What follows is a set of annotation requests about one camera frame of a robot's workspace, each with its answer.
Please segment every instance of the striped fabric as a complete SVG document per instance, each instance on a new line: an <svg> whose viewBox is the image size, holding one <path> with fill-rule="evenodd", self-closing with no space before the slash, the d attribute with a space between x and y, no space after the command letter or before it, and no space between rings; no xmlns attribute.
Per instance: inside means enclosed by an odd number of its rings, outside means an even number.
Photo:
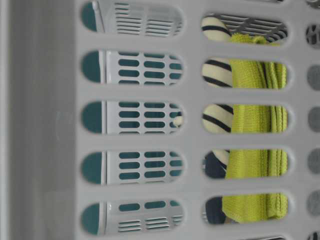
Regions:
<svg viewBox="0 0 320 240"><path fill-rule="evenodd" d="M209 40L228 42L231 34L227 27L219 19L208 16L202 20L202 30ZM214 88L232 88L232 70L229 60L214 57L207 60L202 67L202 75L207 84ZM213 134L231 132L233 120L233 106L227 104L211 104L203 112L202 121L206 130ZM180 127L183 124L183 116L177 116L173 124ZM229 150L215 149L212 151L219 160L224 171L227 169Z"/></svg>

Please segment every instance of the plastic basket wall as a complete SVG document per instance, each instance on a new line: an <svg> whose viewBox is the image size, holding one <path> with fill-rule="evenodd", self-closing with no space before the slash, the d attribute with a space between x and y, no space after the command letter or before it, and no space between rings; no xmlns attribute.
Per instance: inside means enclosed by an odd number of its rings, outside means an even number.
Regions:
<svg viewBox="0 0 320 240"><path fill-rule="evenodd" d="M136 14L133 18L144 23L138 34L122 34L134 31L118 29L115 13L124 17L126 10L108 14L109 26L102 34L88 30L82 23L81 12L87 3L1 1L1 239L239 240L272 233L287 240L304 240L319 230L318 218L306 208L308 196L319 189L319 178L310 173L306 162L320 140L308 126L309 110L317 106L319 95L306 77L309 67L319 64L318 50L306 41L308 26L319 24L317 8L304 0L130 0L127 3ZM268 48L209 41L202 33L201 20L211 13L280 21L286 24L289 37L282 46ZM169 33L146 36L147 32L154 34L147 29L148 23L163 21L161 16L172 22L167 28ZM183 75L171 86L97 84L90 82L81 69L83 57L94 50L177 56ZM288 86L278 92L208 87L201 69L212 56L284 63L290 70ZM84 107L95 101L174 103L183 110L185 122L175 134L94 134L84 128L81 116ZM290 113L291 126L278 135L209 134L202 126L203 109L221 102L283 105ZM211 149L232 148L283 148L290 155L292 168L281 180L207 178L202 168L204 155ZM121 185L93 185L81 173L84 158L90 153L136 150L179 153L185 162L184 173L166 183ZM203 206L214 196L265 192L287 194L291 206L287 218L216 227L203 221ZM153 200L179 202L183 210L181 224L170 231L109 236L93 236L81 224L84 210L92 204L119 206L131 202L143 206ZM113 213L113 226L133 220L117 216L116 209L111 209L109 216ZM163 216L153 210L149 213L141 212L137 218L142 225L146 219ZM169 226L173 224L171 217L166 212Z"/></svg>

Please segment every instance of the clothing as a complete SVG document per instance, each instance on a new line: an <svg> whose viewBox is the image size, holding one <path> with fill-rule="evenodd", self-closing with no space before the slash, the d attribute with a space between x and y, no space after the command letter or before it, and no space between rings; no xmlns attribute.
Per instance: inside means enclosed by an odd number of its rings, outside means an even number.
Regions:
<svg viewBox="0 0 320 240"><path fill-rule="evenodd" d="M209 40L227 42L231 33L222 21L213 16L207 16L201 23L202 31Z"/></svg>
<svg viewBox="0 0 320 240"><path fill-rule="evenodd" d="M267 44L262 36L234 34L233 43ZM231 59L234 88L281 89L286 68L279 63ZM236 104L232 133L281 133L287 128L288 113L282 106ZM278 177L287 171L287 154L281 149L232 149L226 178ZM222 209L239 223L283 218L288 199L281 193L224 196Z"/></svg>
<svg viewBox="0 0 320 240"><path fill-rule="evenodd" d="M205 174L214 179L224 179L226 167L213 152L205 156ZM222 197L214 197L205 203L205 212L210 224L224 224L226 215L222 211Z"/></svg>

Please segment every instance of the lime green cloth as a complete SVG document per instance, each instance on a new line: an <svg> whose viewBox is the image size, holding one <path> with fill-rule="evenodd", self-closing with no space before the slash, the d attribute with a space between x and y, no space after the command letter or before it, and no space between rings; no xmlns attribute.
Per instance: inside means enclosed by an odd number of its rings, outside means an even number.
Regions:
<svg viewBox="0 0 320 240"><path fill-rule="evenodd" d="M233 43L269 44L262 36L234 34ZM234 88L281 89L286 85L286 67L274 62L231 59ZM233 106L232 133L281 133L288 113L282 106ZM226 178L280 176L287 171L287 154L281 149L235 149L230 151ZM281 193L224 196L222 209L239 223L283 218L288 199Z"/></svg>

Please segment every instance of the dark blue fabric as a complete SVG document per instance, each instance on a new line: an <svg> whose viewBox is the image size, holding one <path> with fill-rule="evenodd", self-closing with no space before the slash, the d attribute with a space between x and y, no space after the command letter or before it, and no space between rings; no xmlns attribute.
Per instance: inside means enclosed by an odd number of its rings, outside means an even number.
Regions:
<svg viewBox="0 0 320 240"><path fill-rule="evenodd" d="M205 156L205 174L213 179L224 179L226 176L225 170L213 152Z"/></svg>
<svg viewBox="0 0 320 240"><path fill-rule="evenodd" d="M226 176L225 170L213 152L205 156L205 174L214 179L224 179ZM205 211L210 224L225 223L226 215L222 211L222 197L208 200L205 204Z"/></svg>

